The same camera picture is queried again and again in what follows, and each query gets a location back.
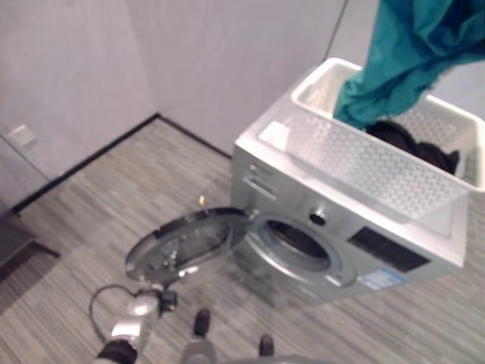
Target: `teal cloth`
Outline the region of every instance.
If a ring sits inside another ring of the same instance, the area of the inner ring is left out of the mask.
[[[381,0],[362,71],[334,117],[359,129],[411,108],[456,64],[485,59],[485,0]]]

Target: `open washer door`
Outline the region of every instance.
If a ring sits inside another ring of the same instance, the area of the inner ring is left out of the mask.
[[[248,222],[244,211],[233,208],[201,210],[173,220],[131,249],[127,275],[164,286],[189,275],[203,279],[227,262]]]

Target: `wall switch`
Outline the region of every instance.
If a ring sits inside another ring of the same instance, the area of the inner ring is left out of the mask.
[[[36,136],[33,135],[31,129],[27,125],[20,125],[19,127],[13,129],[8,136],[12,139],[18,146],[26,146],[36,141]]]

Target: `laundry basket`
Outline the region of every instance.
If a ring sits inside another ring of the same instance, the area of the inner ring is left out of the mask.
[[[285,150],[312,165],[336,185],[408,218],[420,218],[485,184],[485,123],[435,97],[424,97],[393,120],[417,141],[444,152],[458,150],[455,175],[402,151],[333,117],[342,84],[360,68],[331,58],[291,94],[278,115],[287,128]]]

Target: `silver washing machine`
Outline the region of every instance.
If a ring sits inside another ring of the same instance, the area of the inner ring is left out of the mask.
[[[278,148],[284,130],[274,121],[288,103],[283,96],[236,141],[232,206],[145,237],[127,257],[130,277],[178,280],[229,265],[273,304],[318,304],[463,266],[468,198],[412,221],[353,199]]]
[[[236,141],[233,155],[232,206],[251,214],[235,260],[261,294],[318,304],[463,266],[468,198],[409,221],[349,197],[261,139],[285,102]]]

